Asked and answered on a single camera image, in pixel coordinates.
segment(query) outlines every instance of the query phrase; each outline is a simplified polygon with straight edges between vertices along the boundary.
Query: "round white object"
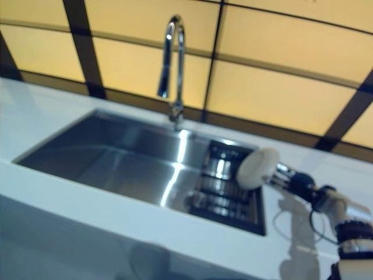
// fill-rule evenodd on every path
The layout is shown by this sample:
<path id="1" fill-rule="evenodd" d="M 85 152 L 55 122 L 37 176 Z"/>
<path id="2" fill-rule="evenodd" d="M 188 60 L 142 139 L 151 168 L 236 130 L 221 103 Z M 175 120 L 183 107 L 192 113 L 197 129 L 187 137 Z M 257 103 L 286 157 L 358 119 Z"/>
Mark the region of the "round white object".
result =
<path id="1" fill-rule="evenodd" d="M 248 155 L 238 169 L 236 180 L 245 190 L 253 190 L 263 184 L 264 177 L 271 177 L 276 171 L 280 154 L 272 148 L 256 150 Z"/>

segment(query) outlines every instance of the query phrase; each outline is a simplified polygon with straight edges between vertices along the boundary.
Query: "faucet spout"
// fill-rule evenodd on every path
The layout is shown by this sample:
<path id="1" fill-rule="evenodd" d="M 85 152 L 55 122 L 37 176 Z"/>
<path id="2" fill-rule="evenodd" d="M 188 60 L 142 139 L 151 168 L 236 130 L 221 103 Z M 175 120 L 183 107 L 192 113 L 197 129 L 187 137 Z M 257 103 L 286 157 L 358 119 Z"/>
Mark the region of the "faucet spout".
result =
<path id="1" fill-rule="evenodd" d="M 184 111 L 182 102 L 182 77 L 184 74 L 185 30 L 179 15 L 173 16 L 166 28 L 163 46 L 163 67 L 157 95 L 162 98 L 168 98 L 169 95 L 170 69 L 175 32 L 178 34 L 177 96 L 176 101 L 170 103 L 170 112 L 168 116 L 170 120 L 175 123 L 175 129 L 177 130 L 178 124 L 182 120 L 182 112 Z"/>

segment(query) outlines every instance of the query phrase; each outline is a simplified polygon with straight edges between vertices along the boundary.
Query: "sink basin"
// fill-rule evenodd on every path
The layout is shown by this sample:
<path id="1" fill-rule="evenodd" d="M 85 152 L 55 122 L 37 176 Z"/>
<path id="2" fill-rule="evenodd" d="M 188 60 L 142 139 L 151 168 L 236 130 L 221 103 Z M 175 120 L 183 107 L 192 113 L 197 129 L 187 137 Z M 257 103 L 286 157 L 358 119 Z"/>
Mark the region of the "sink basin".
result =
<path id="1" fill-rule="evenodd" d="M 211 170 L 207 175 L 203 173 L 207 166 L 211 168 L 210 158 L 220 150 L 225 153 L 224 157 L 228 154 L 231 157 L 238 155 L 239 151 L 243 158 L 254 149 L 254 146 L 214 139 L 187 130 L 173 131 L 171 128 L 96 111 L 20 159 L 18 164 L 161 207 L 204 216 L 203 209 L 191 207 L 191 201 L 195 201 L 191 196 L 199 192 L 198 196 L 201 197 L 201 182 L 211 176 Z M 232 164 L 226 162 L 225 166 L 234 166 L 234 161 Z M 234 178 L 228 177 L 216 177 L 214 180 L 221 180 L 225 185 L 234 182 Z M 233 186 L 230 193 L 233 193 L 235 188 L 237 199 L 251 198 L 251 202 L 247 200 L 247 204 L 243 204 L 247 206 L 246 211 L 250 212 L 250 215 L 241 220 L 245 225 L 254 224 L 262 228 L 262 211 L 257 209 L 262 207 L 261 191 L 240 193 L 238 187 Z M 208 191 L 209 196 L 226 194 L 221 191 L 216 194 L 210 192 Z M 232 215 L 223 215 L 224 211 L 216 210 L 219 208 L 213 209 L 214 213 L 208 213 L 205 218 L 218 222 L 224 221 L 214 219 L 214 215 L 218 218 L 232 218 Z"/>

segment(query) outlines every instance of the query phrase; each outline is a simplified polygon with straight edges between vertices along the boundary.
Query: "robotic hand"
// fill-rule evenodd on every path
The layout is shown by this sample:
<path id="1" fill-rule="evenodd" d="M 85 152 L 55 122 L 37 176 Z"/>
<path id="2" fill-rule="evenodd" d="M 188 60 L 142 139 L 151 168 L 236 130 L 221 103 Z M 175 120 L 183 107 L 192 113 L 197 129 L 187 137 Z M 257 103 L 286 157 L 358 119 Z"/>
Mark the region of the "robotic hand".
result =
<path id="1" fill-rule="evenodd" d="M 356 203 L 334 187 L 318 188 L 311 176 L 279 161 L 277 150 L 256 150 L 244 159 L 237 172 L 241 188 L 253 190 L 263 183 L 286 190 L 312 205 L 310 214 L 324 213 L 337 238 L 340 261 L 332 265 L 329 280 L 373 279 L 373 226 L 369 208 Z"/>

